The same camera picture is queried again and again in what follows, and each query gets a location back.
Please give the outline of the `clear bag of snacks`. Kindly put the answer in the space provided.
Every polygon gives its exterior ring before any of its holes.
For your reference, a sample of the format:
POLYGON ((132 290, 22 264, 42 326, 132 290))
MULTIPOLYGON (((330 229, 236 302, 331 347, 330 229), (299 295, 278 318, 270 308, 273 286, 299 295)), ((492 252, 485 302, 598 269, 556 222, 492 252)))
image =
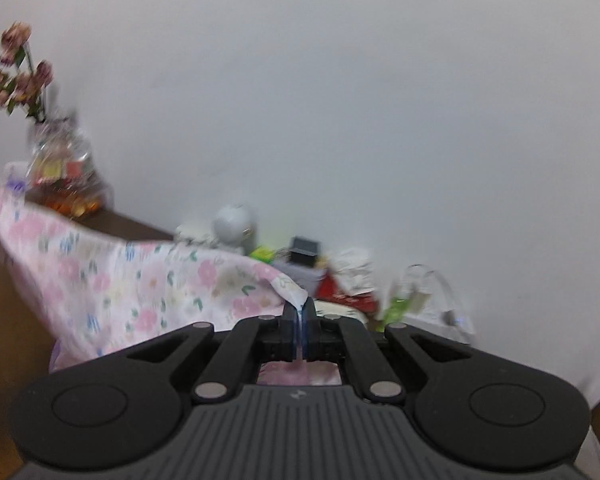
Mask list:
POLYGON ((90 141, 71 117, 35 124, 26 172, 26 200, 62 214, 86 218, 107 209, 112 189, 98 172, 90 141))

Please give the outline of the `red and white package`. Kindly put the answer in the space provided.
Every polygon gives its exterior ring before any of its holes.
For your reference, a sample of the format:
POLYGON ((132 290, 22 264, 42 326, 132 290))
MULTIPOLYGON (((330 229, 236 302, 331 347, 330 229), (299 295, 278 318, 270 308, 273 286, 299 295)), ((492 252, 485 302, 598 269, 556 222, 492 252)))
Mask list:
POLYGON ((379 310, 374 265, 362 248, 331 252, 325 257, 326 274, 314 297, 374 315, 379 310))

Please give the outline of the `pink artificial flower bouquet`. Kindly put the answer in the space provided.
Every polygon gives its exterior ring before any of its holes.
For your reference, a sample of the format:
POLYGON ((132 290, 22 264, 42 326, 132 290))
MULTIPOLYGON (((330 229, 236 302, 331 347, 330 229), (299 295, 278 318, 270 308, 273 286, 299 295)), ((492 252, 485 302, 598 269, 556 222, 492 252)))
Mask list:
POLYGON ((0 38, 0 110, 11 115, 21 108, 36 124, 47 120, 46 90, 54 80, 53 65, 34 62, 31 26, 13 22, 0 38))

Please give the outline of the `small black box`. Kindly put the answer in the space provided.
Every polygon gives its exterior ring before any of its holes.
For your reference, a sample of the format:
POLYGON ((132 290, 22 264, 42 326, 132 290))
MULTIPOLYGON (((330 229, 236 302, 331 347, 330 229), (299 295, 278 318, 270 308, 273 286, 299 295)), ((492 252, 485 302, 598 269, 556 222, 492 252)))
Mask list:
POLYGON ((321 244, 315 240, 295 236, 291 239, 288 259, 291 263, 314 268, 321 253, 321 244))

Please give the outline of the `purple tissue pack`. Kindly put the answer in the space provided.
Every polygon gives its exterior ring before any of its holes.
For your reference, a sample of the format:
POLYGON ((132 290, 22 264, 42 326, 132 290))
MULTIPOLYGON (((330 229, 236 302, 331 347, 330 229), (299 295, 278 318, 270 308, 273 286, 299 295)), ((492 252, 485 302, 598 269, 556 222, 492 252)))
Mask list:
POLYGON ((12 194, 24 195, 29 184, 29 163, 6 162, 3 170, 4 185, 12 194))

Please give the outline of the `lavender tin box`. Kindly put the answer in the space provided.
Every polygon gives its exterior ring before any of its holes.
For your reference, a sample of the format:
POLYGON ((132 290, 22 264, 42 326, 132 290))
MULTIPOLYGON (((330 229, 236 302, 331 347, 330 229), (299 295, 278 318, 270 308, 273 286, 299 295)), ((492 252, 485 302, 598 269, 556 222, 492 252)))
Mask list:
POLYGON ((271 266, 289 276, 297 285, 303 288, 310 296, 314 296, 318 286, 326 276, 325 268, 309 268, 301 264, 292 263, 284 259, 275 259, 271 266))

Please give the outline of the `white round robot toy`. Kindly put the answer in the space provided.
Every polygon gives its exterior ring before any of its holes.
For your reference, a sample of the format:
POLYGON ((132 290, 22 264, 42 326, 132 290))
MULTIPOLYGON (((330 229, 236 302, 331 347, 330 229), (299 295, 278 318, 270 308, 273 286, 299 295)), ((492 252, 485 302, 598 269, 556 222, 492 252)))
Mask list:
POLYGON ((246 255, 256 248, 256 220, 245 205, 221 208, 212 222, 215 238, 223 245, 240 248, 246 255))

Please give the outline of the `pink floral dress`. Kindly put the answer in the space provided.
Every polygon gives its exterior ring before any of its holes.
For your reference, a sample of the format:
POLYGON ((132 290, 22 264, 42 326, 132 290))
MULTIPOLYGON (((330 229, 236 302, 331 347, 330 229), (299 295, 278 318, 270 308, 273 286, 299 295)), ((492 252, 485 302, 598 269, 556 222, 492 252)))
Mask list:
POLYGON ((195 322, 231 330, 244 318, 301 309, 308 294, 245 256, 185 243, 100 234, 0 185, 0 243, 24 298, 50 331, 62 370, 195 322))

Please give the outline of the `green and white small box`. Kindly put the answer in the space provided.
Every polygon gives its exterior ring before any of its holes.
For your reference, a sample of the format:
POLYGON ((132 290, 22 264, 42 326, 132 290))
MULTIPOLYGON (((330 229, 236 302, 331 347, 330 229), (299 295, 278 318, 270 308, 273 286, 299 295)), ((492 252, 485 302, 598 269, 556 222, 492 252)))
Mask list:
POLYGON ((277 250, 266 246, 258 246, 250 252, 249 257, 264 263, 271 263, 276 258, 277 250))

